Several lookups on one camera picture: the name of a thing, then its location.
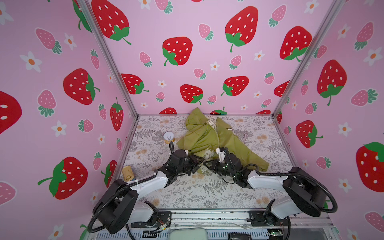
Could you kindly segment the tan cardboard box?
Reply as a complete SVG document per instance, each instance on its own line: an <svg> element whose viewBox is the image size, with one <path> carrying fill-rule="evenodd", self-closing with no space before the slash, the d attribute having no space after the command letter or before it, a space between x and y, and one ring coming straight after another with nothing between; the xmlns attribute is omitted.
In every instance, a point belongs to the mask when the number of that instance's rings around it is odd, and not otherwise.
<svg viewBox="0 0 384 240"><path fill-rule="evenodd" d="M123 178L124 178L124 181L125 181L125 182L132 181L132 180L134 180L134 178L135 178L135 175L134 175L134 172L133 172L131 166L123 167L123 169L122 169L122 175L123 175Z"/></svg>

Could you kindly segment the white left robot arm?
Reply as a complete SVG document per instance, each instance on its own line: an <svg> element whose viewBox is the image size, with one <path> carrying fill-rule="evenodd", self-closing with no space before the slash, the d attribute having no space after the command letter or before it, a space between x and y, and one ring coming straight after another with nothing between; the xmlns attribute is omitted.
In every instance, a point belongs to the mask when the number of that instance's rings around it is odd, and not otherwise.
<svg viewBox="0 0 384 240"><path fill-rule="evenodd" d="M114 181L94 207L87 232L93 234L104 229L110 234L119 232L129 222L139 199L168 187L179 176L193 175L204 160L186 150L171 151L166 163L153 174L131 182Z"/></svg>

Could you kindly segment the small white-lidded can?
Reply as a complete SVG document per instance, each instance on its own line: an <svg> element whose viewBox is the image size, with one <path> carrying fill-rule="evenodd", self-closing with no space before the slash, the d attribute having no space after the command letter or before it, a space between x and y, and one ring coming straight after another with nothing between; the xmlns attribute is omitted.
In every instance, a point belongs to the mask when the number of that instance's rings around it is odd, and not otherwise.
<svg viewBox="0 0 384 240"><path fill-rule="evenodd" d="M173 132L165 132L164 133L164 141L166 144L175 141L175 134Z"/></svg>

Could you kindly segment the green zip jacket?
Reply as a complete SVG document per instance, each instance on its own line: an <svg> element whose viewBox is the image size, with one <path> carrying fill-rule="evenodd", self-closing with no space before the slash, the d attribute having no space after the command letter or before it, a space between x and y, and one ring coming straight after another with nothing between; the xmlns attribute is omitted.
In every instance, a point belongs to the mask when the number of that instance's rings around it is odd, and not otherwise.
<svg viewBox="0 0 384 240"><path fill-rule="evenodd" d="M228 148L240 159L242 165L255 164L265 172L270 164L248 148L231 130L231 126L220 117L214 124L195 108L186 119L187 133L177 142L179 149L187 150L191 154L211 160L218 157L216 149Z"/></svg>

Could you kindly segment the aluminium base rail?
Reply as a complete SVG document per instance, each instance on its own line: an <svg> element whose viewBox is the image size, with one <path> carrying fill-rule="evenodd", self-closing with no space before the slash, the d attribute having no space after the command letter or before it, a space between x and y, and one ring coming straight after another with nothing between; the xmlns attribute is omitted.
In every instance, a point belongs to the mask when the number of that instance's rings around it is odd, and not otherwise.
<svg viewBox="0 0 384 240"><path fill-rule="evenodd" d="M98 232L106 229L115 234L129 225L133 228L157 228L165 225L177 227L221 227L221 228L277 228L288 226L293 228L332 228L330 217L321 213L319 217L311 217L291 202L274 202L266 209L175 209L158 210L148 204L135 208L104 208L94 212L94 223L90 228Z"/></svg>

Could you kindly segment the white device on rail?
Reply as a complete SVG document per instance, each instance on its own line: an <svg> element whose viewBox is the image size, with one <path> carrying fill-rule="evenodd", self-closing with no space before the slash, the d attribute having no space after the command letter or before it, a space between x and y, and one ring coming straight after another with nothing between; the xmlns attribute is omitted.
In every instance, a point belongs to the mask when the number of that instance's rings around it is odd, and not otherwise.
<svg viewBox="0 0 384 240"><path fill-rule="evenodd" d="M208 233L203 228L174 230L169 233L169 240L208 240Z"/></svg>

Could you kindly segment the black device on rail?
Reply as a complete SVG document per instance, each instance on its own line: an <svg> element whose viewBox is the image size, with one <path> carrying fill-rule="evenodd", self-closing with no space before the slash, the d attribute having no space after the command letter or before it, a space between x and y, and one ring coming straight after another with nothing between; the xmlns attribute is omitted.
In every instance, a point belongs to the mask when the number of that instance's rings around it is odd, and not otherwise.
<svg viewBox="0 0 384 240"><path fill-rule="evenodd" d="M228 233L228 240L252 240L252 236L242 233Z"/></svg>

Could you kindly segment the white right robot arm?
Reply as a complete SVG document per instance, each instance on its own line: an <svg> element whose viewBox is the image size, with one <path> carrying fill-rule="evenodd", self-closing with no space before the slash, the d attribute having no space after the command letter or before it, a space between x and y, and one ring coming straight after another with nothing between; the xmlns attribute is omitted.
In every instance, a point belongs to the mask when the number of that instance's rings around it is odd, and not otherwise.
<svg viewBox="0 0 384 240"><path fill-rule="evenodd" d="M331 192L319 181L299 167L287 173L263 172L256 164L243 166L235 154L226 148L217 149L218 158L204 162L204 166L219 176L232 178L232 184L244 189L272 189L285 192L287 197L271 200L264 213L264 222L288 219L304 213L320 217L322 213L335 213L338 204Z"/></svg>

